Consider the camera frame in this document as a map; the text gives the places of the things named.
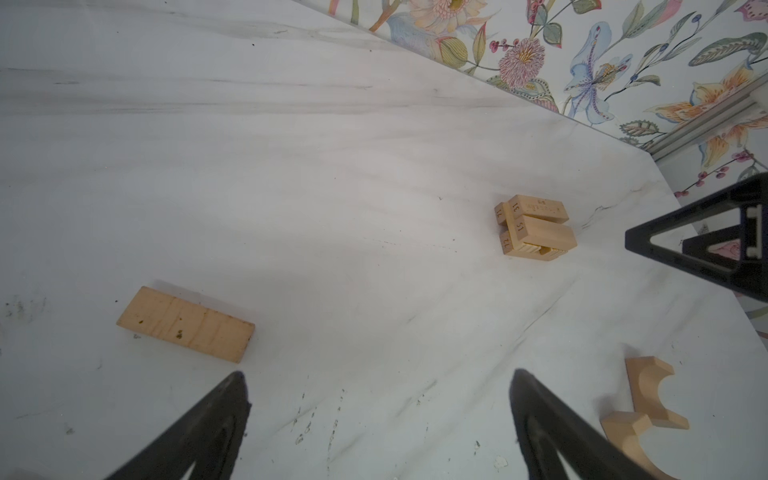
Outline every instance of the black triangular bracket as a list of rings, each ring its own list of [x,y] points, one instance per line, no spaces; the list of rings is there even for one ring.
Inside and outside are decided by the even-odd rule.
[[[650,242],[651,237],[737,208],[740,223],[683,241],[678,253]],[[707,248],[739,239],[740,258],[731,260]],[[674,266],[699,278],[768,302],[768,173],[726,187],[709,197],[627,230],[627,250]]]

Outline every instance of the stacked wooden blocks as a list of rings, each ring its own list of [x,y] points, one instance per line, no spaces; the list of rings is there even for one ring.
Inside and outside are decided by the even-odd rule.
[[[576,237],[563,225],[568,214],[562,202],[515,195],[496,206],[496,221],[507,225],[501,234],[504,255],[553,260],[576,247]]]

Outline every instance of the white marble table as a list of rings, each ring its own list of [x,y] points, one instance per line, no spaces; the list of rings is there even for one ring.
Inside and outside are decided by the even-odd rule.
[[[677,207],[645,153],[297,3],[198,4],[0,8],[0,478],[102,478],[235,368],[234,478],[527,478],[514,370],[598,427],[636,354],[691,424],[657,465],[764,477],[733,295],[624,250]],[[579,247],[504,257],[517,193]],[[142,285],[254,322],[243,362],[116,327]]]

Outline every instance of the floral wallpaper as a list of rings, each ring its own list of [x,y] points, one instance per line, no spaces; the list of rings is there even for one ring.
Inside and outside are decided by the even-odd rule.
[[[729,78],[743,72],[729,72],[713,91],[722,90]],[[759,106],[739,114],[720,125],[702,141],[683,147],[659,162],[659,170],[682,205],[711,195],[737,181],[768,171],[768,112]],[[699,234],[730,227],[740,222],[736,211],[694,222]],[[740,242],[713,245],[710,252],[738,260]],[[768,303],[736,293],[758,336],[768,348]]]
[[[768,70],[768,0],[302,3],[643,148]]]

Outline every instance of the wooden arch block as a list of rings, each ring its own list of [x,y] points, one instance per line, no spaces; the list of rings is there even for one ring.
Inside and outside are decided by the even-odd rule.
[[[670,375],[674,368],[655,356],[639,356],[626,359],[627,377],[632,391],[635,412],[646,413],[651,423],[658,427],[688,430],[688,420],[682,415],[667,410],[659,399],[659,383]]]
[[[621,450],[629,459],[645,469],[657,480],[677,480],[662,472],[645,455],[638,438],[651,426],[650,418],[640,412],[613,412],[600,421],[608,441]]]

